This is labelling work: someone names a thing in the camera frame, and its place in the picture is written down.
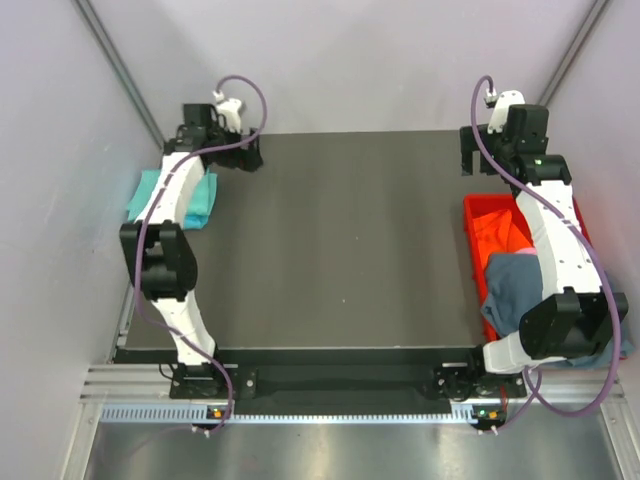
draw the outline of gray wall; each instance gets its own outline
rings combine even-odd
[[[551,103],[550,152],[570,162],[593,243],[629,297],[640,342],[640,2],[614,0]],[[640,356],[621,377],[640,420]]]
[[[538,97],[591,3],[94,0],[166,136],[228,73],[269,132],[457,129],[484,73]]]
[[[0,478],[54,478],[126,285],[117,231],[158,153],[67,0],[0,16]]]

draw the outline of teal cloth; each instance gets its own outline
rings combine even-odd
[[[153,189],[160,178],[160,170],[143,170],[140,184],[136,193],[127,205],[129,221],[132,222],[142,213],[149,202]],[[187,216],[184,219],[185,230],[195,230],[204,227],[209,221],[209,215],[216,200],[218,176],[215,173],[207,173],[196,186],[191,202],[187,208]]]

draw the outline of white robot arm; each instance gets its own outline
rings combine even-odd
[[[484,345],[484,368],[487,373],[513,374],[525,367],[599,353],[611,338],[611,320],[589,253],[566,226],[580,229],[566,162],[560,155],[546,154],[549,112],[525,104],[522,93],[515,90],[500,95],[487,90],[485,103],[494,110],[480,133],[493,158],[554,204],[565,219],[512,188],[540,262],[542,298],[522,317],[517,332]],[[460,140],[463,173],[472,174],[471,154],[477,145],[470,127],[460,130]],[[480,171],[496,173],[484,159]],[[622,319],[628,309],[624,294],[616,295],[616,303]]]
[[[216,342],[207,332],[196,302],[194,289],[197,265],[182,232],[187,207],[196,186],[212,163],[246,171],[255,171],[262,165],[259,144],[255,142],[248,149],[191,158],[174,171],[178,162],[195,150],[235,143],[240,139],[242,102],[233,98],[225,100],[218,92],[214,92],[214,96],[215,107],[209,104],[184,105],[184,125],[178,128],[176,138],[165,144],[161,173],[149,202],[134,223],[124,224],[120,230],[133,282],[139,228],[154,199],[164,188],[162,199],[149,219],[141,277],[142,291],[169,327],[181,332],[190,343],[211,356],[216,351]],[[206,358],[181,341],[177,334],[172,331],[171,335],[179,363],[188,366],[207,363]]]

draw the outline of metal frame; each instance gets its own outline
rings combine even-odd
[[[541,393],[556,404],[581,404],[592,400],[602,387],[605,372],[545,372]],[[69,454],[65,462],[62,479],[84,478],[90,451],[95,441],[100,421],[113,422],[103,412],[122,407],[153,410],[198,410],[204,405],[224,407],[224,401],[188,401],[168,398],[170,381],[163,378],[156,365],[95,365],[82,392],[78,421]],[[510,404],[522,403],[524,399],[513,399]],[[429,418],[419,416],[367,416],[362,418],[246,418],[239,417],[232,423],[292,424],[292,423],[469,423],[464,413],[471,404],[483,404],[478,399],[454,403],[456,418]],[[637,479],[640,474],[640,436],[627,405],[619,382],[601,407],[605,429],[612,445],[612,454],[617,460],[624,480]],[[135,419],[123,419],[131,423]]]
[[[578,54],[582,51],[587,39],[593,33],[595,26],[604,15],[606,8],[610,3],[611,0],[595,0],[593,2],[591,8],[587,12],[587,15],[584,17],[584,20],[582,20],[580,27],[571,40],[571,43],[567,47],[567,50],[562,56],[562,60],[560,60],[560,63],[554,70],[551,78],[542,91],[542,95],[540,95],[537,102],[538,105],[545,107],[549,105],[549,102],[551,102],[551,99],[558,91],[562,81],[571,69],[571,66],[578,57]]]
[[[158,147],[162,148],[162,145],[164,144],[164,136],[162,135],[162,131],[153,118],[153,115],[147,107],[147,104],[144,101],[140,90],[133,80],[133,77],[129,73],[126,64],[118,53],[118,50],[111,40],[111,37],[107,33],[107,30],[102,24],[102,21],[96,13],[96,10],[93,7],[91,1],[72,0],[72,2],[76,6],[78,12],[80,13],[80,16],[84,20],[87,27],[89,27],[89,30],[91,31],[98,45],[105,54],[109,65],[113,69],[113,72],[116,74],[116,77],[120,81],[120,84],[124,88],[124,91],[127,93],[127,96],[133,104],[133,107],[140,115],[140,119],[147,127],[147,130],[149,130],[149,134],[156,142]]]

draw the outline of white connector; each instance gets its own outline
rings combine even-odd
[[[227,128],[232,132],[242,133],[242,120],[240,118],[244,107],[242,100],[237,98],[226,99],[224,93],[216,90],[213,91],[213,99],[216,110],[227,121]]]
[[[217,105],[218,103],[222,103],[222,102],[224,102],[224,99],[225,99],[225,97],[224,97],[224,93],[222,93],[222,92],[221,92],[221,91],[219,91],[219,90],[214,90],[214,91],[213,91],[213,99],[215,100],[216,105]]]
[[[495,105],[497,101],[498,92],[496,92],[496,89],[494,88],[493,90],[489,90],[487,88],[484,94],[484,103],[487,105],[487,107]]]

